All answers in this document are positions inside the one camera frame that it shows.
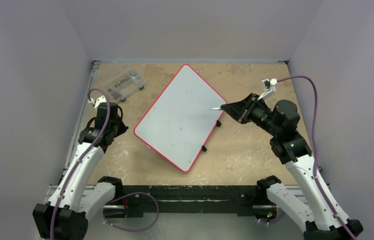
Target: white board with red border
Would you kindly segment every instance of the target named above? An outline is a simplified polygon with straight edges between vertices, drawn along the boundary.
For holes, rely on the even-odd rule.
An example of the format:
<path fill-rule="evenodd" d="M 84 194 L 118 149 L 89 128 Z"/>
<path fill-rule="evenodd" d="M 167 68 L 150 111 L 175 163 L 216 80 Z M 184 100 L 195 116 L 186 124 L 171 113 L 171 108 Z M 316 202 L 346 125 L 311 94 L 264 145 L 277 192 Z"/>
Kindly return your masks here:
<path fill-rule="evenodd" d="M 184 64 L 134 128 L 134 135 L 188 172 L 215 128 L 226 100 Z"/>

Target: red border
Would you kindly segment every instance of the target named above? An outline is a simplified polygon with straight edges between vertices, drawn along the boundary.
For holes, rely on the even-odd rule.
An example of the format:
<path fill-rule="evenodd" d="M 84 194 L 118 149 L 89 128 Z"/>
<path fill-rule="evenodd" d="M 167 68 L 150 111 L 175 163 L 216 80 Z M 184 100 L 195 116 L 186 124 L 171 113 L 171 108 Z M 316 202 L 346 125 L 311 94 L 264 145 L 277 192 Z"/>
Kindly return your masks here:
<path fill-rule="evenodd" d="M 144 119 L 144 117 L 147 115 L 147 113 L 150 111 L 150 109 L 154 106 L 154 104 L 157 102 L 157 100 L 160 98 L 160 96 L 165 92 L 166 88 L 168 88 L 168 86 L 171 84 L 171 82 L 173 81 L 173 79 L 175 79 L 175 77 L 178 75 L 179 71 L 184 67 L 184 66 L 188 66 L 190 67 L 205 83 L 207 83 L 209 85 L 210 88 L 212 88 L 224 101 L 225 103 L 227 103 L 227 101 L 225 100 L 225 98 L 223 96 L 221 96 L 221 94 L 219 94 L 198 72 L 196 72 L 196 70 L 194 70 L 194 68 L 192 68 L 190 65 L 188 64 L 183 64 L 179 70 L 176 72 L 176 74 L 173 76 L 173 78 L 170 80 L 170 82 L 166 85 L 165 89 L 163 89 L 163 91 L 159 94 L 159 96 L 156 98 L 156 100 L 153 102 L 153 104 L 151 104 L 150 108 L 146 111 L 146 113 L 143 115 L 143 117 L 141 118 L 141 120 L 137 123 L 137 125 L 135 125 L 135 128 L 134 128 L 134 135 L 139 138 L 141 141 L 143 141 L 146 145 L 148 145 L 151 149 L 153 149 L 154 151 L 156 151 L 157 153 L 159 153 L 162 157 L 164 157 L 167 161 L 169 161 L 170 163 L 172 163 L 175 167 L 177 167 L 179 170 L 181 170 L 182 172 L 184 173 L 187 173 L 191 170 L 191 168 L 193 167 L 194 163 L 196 162 L 197 158 L 199 157 L 200 155 L 200 152 L 201 152 L 201 149 L 199 150 L 199 152 L 197 153 L 196 155 L 196 158 L 194 158 L 193 160 L 193 163 L 191 163 L 191 166 L 188 170 L 182 170 L 180 169 L 176 164 L 174 164 L 171 160 L 169 160 L 166 156 L 164 156 L 161 152 L 157 151 L 154 147 L 152 147 L 151 145 L 149 145 L 146 141 L 144 141 L 141 137 L 139 137 L 136 133 L 135 133 L 135 130 L 137 129 L 138 125 L 140 124 L 140 122 Z M 221 116 L 223 114 L 223 111 L 221 112 L 221 115 L 219 116 L 218 120 L 221 119 Z M 209 135 L 207 136 L 206 140 L 204 141 L 203 145 L 206 144 L 207 140 L 209 139 L 210 135 L 212 134 L 213 130 L 215 129 L 216 127 L 216 123 L 215 123 L 215 126 L 212 128 L 212 130 L 210 131 Z"/>

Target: wooden table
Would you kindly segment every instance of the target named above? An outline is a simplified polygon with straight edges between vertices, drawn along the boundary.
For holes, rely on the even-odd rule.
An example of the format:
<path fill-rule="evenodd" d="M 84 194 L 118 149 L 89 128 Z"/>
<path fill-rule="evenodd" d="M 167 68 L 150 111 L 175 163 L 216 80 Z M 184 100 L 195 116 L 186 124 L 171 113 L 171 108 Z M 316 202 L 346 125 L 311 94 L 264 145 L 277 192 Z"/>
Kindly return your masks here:
<path fill-rule="evenodd" d="M 276 175 L 286 185 L 296 182 L 281 165 L 269 145 L 271 136 L 253 123 L 241 125 L 227 114 L 221 118 L 203 152 L 188 173 L 181 172 L 133 134 L 133 128 L 182 64 L 135 64 L 147 79 L 142 91 L 120 103 L 124 123 L 130 129 L 117 137 L 95 168 L 89 184 L 102 176 L 123 180 L 124 185 L 254 185 L 269 175 Z M 191 66 L 229 103 L 237 102 L 254 92 L 262 92 L 261 80 L 289 76 L 285 64 L 215 64 L 193 63 Z M 97 82 L 121 73 L 117 63 L 101 64 Z M 273 108 L 281 99 L 297 104 L 291 81 L 277 85 L 277 93 L 266 103 Z M 91 107 L 87 118 L 95 116 Z M 298 130 L 307 138 L 303 121 Z"/>

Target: tabletop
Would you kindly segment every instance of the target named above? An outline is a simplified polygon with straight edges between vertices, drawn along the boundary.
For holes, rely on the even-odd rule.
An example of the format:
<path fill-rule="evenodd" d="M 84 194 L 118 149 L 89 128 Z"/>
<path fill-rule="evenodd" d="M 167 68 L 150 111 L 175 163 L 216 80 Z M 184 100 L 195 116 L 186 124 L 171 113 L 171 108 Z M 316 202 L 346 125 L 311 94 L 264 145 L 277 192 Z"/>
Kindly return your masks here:
<path fill-rule="evenodd" d="M 280 64 L 190 64 L 228 103 L 244 99 L 250 93 L 262 93 L 262 79 L 289 76 L 287 65 Z M 160 154 L 134 136 L 134 126 L 159 96 L 182 64 L 134 64 L 147 84 L 120 106 L 128 131 L 117 137 L 97 164 L 89 184 L 102 176 L 122 179 L 124 185 L 255 185 L 257 180 L 275 175 L 286 185 L 296 181 L 274 155 L 269 145 L 271 136 L 253 123 L 239 124 L 223 114 L 222 126 L 209 137 L 207 151 L 199 155 L 189 172 L 182 172 Z M 121 73 L 118 63 L 101 64 L 96 82 Z M 297 104 L 291 81 L 277 85 L 276 94 L 266 99 L 273 108 L 287 99 Z M 89 107 L 87 119 L 95 116 Z M 299 132 L 309 144 L 303 120 Z"/>

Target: small parts in box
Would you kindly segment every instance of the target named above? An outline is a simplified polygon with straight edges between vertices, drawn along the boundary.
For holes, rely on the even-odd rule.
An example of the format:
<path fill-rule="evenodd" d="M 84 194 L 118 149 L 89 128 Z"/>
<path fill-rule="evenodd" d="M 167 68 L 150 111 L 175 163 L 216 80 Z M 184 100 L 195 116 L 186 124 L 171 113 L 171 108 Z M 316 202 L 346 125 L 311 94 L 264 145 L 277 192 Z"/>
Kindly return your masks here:
<path fill-rule="evenodd" d="M 131 68 L 113 80 L 104 83 L 107 92 L 117 102 L 123 102 L 138 90 L 142 90 L 146 84 L 142 75 Z"/>

